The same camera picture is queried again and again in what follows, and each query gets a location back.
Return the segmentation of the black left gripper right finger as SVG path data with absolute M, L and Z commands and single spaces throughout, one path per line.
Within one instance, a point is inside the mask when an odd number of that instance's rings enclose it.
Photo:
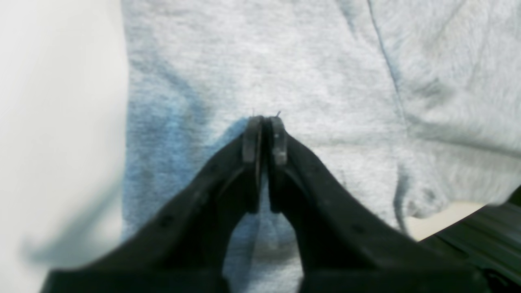
M 432 252 L 355 200 L 320 159 L 267 119 L 271 210 L 295 230 L 300 293 L 487 293 L 475 268 Z

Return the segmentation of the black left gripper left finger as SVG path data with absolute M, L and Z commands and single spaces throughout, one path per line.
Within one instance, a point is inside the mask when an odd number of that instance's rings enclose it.
M 188 187 L 128 241 L 78 269 L 51 271 L 43 293 L 228 293 L 233 230 L 259 207 L 262 116 L 219 150 Z

